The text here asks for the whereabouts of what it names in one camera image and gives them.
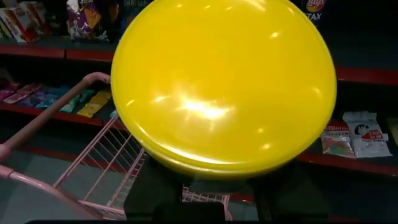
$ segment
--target shopping cart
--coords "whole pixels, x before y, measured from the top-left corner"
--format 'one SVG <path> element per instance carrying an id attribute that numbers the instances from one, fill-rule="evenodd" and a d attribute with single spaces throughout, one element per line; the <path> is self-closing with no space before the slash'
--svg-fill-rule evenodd
<path id="1" fill-rule="evenodd" d="M 52 106 L 4 144 L 0 144 L 0 162 L 7 158 L 12 149 L 28 140 L 54 113 L 95 81 L 109 83 L 110 77 L 101 72 L 91 73 L 84 77 Z M 135 179 L 139 176 L 146 157 L 145 150 L 116 115 L 104 125 L 53 185 L 2 165 L 0 165 L 0 176 L 41 189 L 87 218 L 125 220 L 123 203 Z M 79 186 L 78 192 L 74 190 L 76 185 Z M 197 194 L 190 191 L 188 187 L 183 187 L 182 192 L 183 202 L 221 202 L 224 205 L 226 219 L 232 219 L 227 209 L 229 195 Z"/>

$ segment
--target wire basket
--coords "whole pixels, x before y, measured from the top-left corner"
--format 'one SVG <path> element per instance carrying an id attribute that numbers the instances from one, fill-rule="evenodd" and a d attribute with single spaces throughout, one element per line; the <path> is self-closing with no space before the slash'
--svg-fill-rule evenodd
<path id="1" fill-rule="evenodd" d="M 53 186 L 99 212 L 104 219 L 125 220 L 123 203 L 146 156 L 116 115 Z M 227 210 L 229 195 L 197 194 L 183 187 L 182 198 L 184 202 L 221 202 L 226 219 L 232 219 Z"/>

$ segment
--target lay's chip bag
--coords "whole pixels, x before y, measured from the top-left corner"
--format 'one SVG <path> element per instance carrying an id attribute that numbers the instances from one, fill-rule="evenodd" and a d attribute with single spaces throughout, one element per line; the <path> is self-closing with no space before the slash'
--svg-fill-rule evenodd
<path id="1" fill-rule="evenodd" d="M 322 21 L 326 2 L 327 0 L 302 0 L 301 10 L 317 27 Z"/>

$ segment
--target product packaging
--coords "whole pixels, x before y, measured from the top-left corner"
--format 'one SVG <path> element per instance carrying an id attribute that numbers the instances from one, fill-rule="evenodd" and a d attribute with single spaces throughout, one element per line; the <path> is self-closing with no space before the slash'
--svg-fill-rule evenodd
<path id="1" fill-rule="evenodd" d="M 43 85 L 39 84 L 39 83 L 28 84 L 28 85 L 22 87 L 21 89 L 17 90 L 17 92 L 14 93 L 13 95 L 7 97 L 5 100 L 3 100 L 3 102 L 8 103 L 8 104 L 16 103 L 19 100 L 26 98 L 27 96 L 29 96 L 30 94 L 32 94 L 33 92 L 35 92 L 36 90 L 38 90 L 42 87 L 43 87 Z"/>
<path id="2" fill-rule="evenodd" d="M 50 34 L 50 28 L 45 23 L 45 8 L 42 2 L 24 1 L 19 3 L 19 7 L 35 22 L 35 29 L 39 35 Z"/>
<path id="3" fill-rule="evenodd" d="M 47 94 L 45 95 L 44 99 L 37 104 L 35 107 L 38 109 L 46 109 L 49 106 L 53 105 L 61 96 L 63 96 L 69 88 L 66 86 L 61 86 L 60 88 L 54 88 L 51 86 L 46 87 Z"/>
<path id="4" fill-rule="evenodd" d="M 127 29 L 132 20 L 153 0 L 124 0 L 121 19 L 121 35 Z"/>
<path id="5" fill-rule="evenodd" d="M 321 140 L 324 154 L 355 159 L 346 123 L 330 121 L 321 135 Z"/>
<path id="6" fill-rule="evenodd" d="M 3 101 L 8 96 L 11 96 L 15 93 L 20 87 L 21 83 L 8 83 L 4 88 L 0 90 L 0 100 Z"/>
<path id="7" fill-rule="evenodd" d="M 44 100 L 46 94 L 47 92 L 45 88 L 41 88 L 18 103 L 21 106 L 34 108 L 37 104 L 39 104 L 42 100 Z"/>
<path id="8" fill-rule="evenodd" d="M 315 26 L 319 26 L 322 21 L 326 2 L 327 0 L 302 0 L 301 10 Z"/>
<path id="9" fill-rule="evenodd" d="M 116 2 L 68 0 L 67 10 L 71 40 L 109 42 L 114 39 L 114 22 L 119 14 Z"/>
<path id="10" fill-rule="evenodd" d="M 79 111 L 79 115 L 92 118 L 111 98 L 108 91 L 99 91 L 92 99 Z"/>
<path id="11" fill-rule="evenodd" d="M 376 113 L 368 111 L 345 112 L 343 115 L 357 158 L 392 156 L 386 143 L 388 135 L 382 133 L 376 117 Z"/>
<path id="12" fill-rule="evenodd" d="M 8 30 L 7 26 L 0 20 L 0 38 L 2 39 L 11 39 L 12 34 Z"/>
<path id="13" fill-rule="evenodd" d="M 0 9 L 0 18 L 17 42 L 31 43 L 39 38 L 35 22 L 20 7 Z"/>

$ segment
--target colorful packaged snack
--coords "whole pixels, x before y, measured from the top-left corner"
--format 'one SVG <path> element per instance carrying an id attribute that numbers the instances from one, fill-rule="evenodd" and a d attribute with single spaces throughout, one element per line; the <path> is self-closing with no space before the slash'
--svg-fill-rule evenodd
<path id="1" fill-rule="evenodd" d="M 343 115 L 357 158 L 392 156 L 386 143 L 387 135 L 382 133 L 376 117 L 376 113 L 368 111 L 345 112 Z"/>
<path id="2" fill-rule="evenodd" d="M 8 30 L 7 26 L 4 25 L 2 20 L 0 20 L 0 38 L 2 38 L 2 39 L 12 38 L 12 34 Z"/>
<path id="3" fill-rule="evenodd" d="M 0 18 L 17 42 L 30 43 L 39 38 L 35 30 L 35 22 L 20 7 L 0 9 Z"/>
<path id="4" fill-rule="evenodd" d="M 111 98 L 108 91 L 99 91 L 77 114 L 92 118 Z"/>
<path id="5" fill-rule="evenodd" d="M 45 91 L 45 88 L 37 90 L 27 98 L 21 100 L 19 104 L 22 106 L 34 108 L 37 104 L 44 100 L 46 93 L 47 92 Z"/>
<path id="6" fill-rule="evenodd" d="M 79 102 L 82 103 L 87 100 L 92 94 L 94 94 L 93 90 L 83 90 L 80 93 Z"/>
<path id="7" fill-rule="evenodd" d="M 321 135 L 321 141 L 324 154 L 355 159 L 346 123 L 330 121 Z"/>
<path id="8" fill-rule="evenodd" d="M 121 36 L 131 21 L 153 0 L 124 0 L 121 19 Z"/>
<path id="9" fill-rule="evenodd" d="M 35 29 L 39 35 L 50 34 L 50 29 L 45 23 L 45 8 L 42 2 L 24 1 L 19 3 L 19 6 L 35 22 Z"/>
<path id="10" fill-rule="evenodd" d="M 327 0 L 303 0 L 301 10 L 308 16 L 315 26 L 319 26 L 322 21 Z"/>
<path id="11" fill-rule="evenodd" d="M 67 10 L 71 40 L 109 42 L 109 35 L 113 33 L 110 27 L 116 21 L 119 11 L 115 2 L 68 0 Z"/>
<path id="12" fill-rule="evenodd" d="M 15 93 L 19 87 L 21 87 L 21 83 L 8 83 L 5 88 L 0 90 L 0 100 L 3 101 L 6 99 L 8 96 L 11 96 L 13 93 Z"/>
<path id="13" fill-rule="evenodd" d="M 28 84 L 28 85 L 22 87 L 21 89 L 17 90 L 17 92 L 14 93 L 13 95 L 7 97 L 5 100 L 3 100 L 3 102 L 8 103 L 8 104 L 16 103 L 19 100 L 26 98 L 31 93 L 35 92 L 36 90 L 38 90 L 42 87 L 43 87 L 43 85 L 39 84 L 39 83 Z"/>
<path id="14" fill-rule="evenodd" d="M 38 109 L 45 109 L 53 105 L 61 96 L 63 96 L 69 90 L 67 87 L 64 86 L 62 86 L 61 88 L 48 86 L 46 88 L 47 94 L 45 95 L 44 99 L 35 106 Z"/>
<path id="15" fill-rule="evenodd" d="M 69 103 L 65 106 L 63 106 L 60 111 L 61 112 L 66 112 L 66 113 L 71 113 L 73 109 L 75 108 L 76 104 L 78 103 L 80 98 L 80 95 L 75 96 L 73 99 L 69 101 Z"/>

